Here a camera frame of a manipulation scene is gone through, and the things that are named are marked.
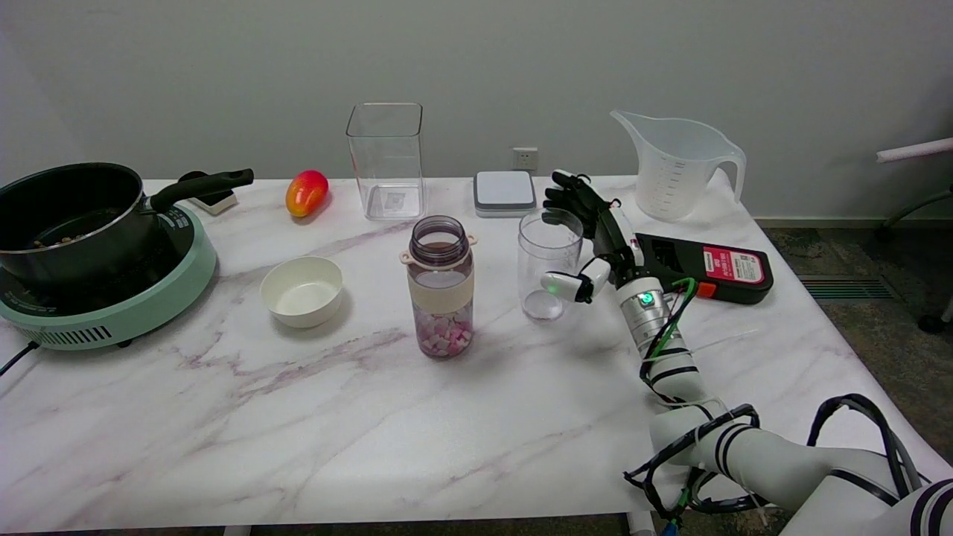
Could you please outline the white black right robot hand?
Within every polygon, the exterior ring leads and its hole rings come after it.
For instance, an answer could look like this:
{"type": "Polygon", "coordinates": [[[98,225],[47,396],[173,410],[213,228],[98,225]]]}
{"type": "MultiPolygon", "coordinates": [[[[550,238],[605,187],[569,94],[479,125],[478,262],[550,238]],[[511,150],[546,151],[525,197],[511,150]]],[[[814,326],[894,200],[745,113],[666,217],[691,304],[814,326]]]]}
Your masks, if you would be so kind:
{"type": "Polygon", "coordinates": [[[587,174],[554,170],[551,179],[555,186],[544,191],[542,221],[590,241],[593,258],[575,275],[545,272],[541,287],[562,301],[590,303],[606,284],[633,281],[644,266],[644,257],[622,203],[599,196],[587,174]]]}

